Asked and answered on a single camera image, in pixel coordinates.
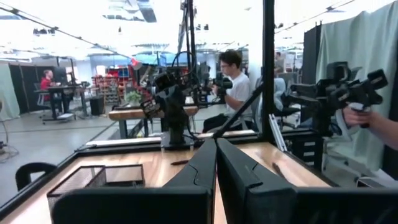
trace mesh desk organizer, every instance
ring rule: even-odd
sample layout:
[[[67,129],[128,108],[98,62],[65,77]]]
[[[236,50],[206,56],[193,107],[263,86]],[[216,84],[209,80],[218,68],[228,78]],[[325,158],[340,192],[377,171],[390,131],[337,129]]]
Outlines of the mesh desk organizer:
[[[50,210],[69,191],[86,187],[143,187],[142,164],[125,166],[81,166],[47,194]]]

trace red shirt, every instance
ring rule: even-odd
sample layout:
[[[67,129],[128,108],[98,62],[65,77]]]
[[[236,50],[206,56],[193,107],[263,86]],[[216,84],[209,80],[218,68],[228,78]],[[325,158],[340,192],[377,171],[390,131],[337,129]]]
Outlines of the red shirt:
[[[46,90],[49,88],[49,86],[51,86],[51,80],[43,78],[42,81],[40,82],[40,89],[41,90]],[[44,96],[44,100],[50,100],[50,96],[49,95],[45,95]]]

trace white t-shirt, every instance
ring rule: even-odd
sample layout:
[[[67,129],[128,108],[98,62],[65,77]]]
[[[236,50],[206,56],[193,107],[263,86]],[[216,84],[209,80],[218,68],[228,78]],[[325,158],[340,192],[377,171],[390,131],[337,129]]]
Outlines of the white t-shirt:
[[[251,90],[250,90],[250,79],[247,75],[244,73],[241,73],[238,77],[236,77],[234,80],[230,78],[232,81],[232,88],[229,90],[226,90],[226,93],[234,98],[235,100],[243,101],[245,102],[247,99],[250,98]],[[226,115],[232,116],[235,114],[235,110],[232,109],[228,104],[226,105]],[[251,106],[249,106],[246,111],[243,112],[242,116],[244,120],[246,121],[252,121],[252,112],[251,112]]]

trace gray curtain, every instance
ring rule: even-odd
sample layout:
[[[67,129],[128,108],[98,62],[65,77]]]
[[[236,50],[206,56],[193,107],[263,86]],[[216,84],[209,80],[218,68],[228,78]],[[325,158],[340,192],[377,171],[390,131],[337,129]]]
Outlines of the gray curtain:
[[[18,101],[17,97],[15,96],[14,85],[12,84],[11,80],[11,73],[7,64],[0,64],[0,75],[0,100],[2,101],[0,121],[18,118]]]
[[[384,98],[383,104],[372,109],[388,117],[397,66],[397,18],[398,2],[394,2],[373,13],[362,12],[345,21],[323,24],[317,80],[326,77],[326,65],[331,62],[348,61],[351,68],[362,67],[356,76],[360,80],[369,72],[382,68],[390,84],[378,91]],[[378,170],[382,163],[383,143],[366,129],[353,137],[353,151],[338,152],[353,156],[371,170]]]

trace person in red shirt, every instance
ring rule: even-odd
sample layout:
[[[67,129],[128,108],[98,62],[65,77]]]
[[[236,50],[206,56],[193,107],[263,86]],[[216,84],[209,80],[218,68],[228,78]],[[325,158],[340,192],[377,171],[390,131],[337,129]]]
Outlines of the person in red shirt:
[[[42,78],[42,81],[40,82],[40,89],[41,90],[46,90],[50,86],[55,86],[56,84],[52,81],[53,78],[53,73],[51,70],[44,70],[44,77]],[[49,101],[50,100],[50,95],[45,95],[44,96],[44,101]],[[54,103],[56,104],[58,108],[58,112],[62,112],[62,98],[58,96],[53,97]]]

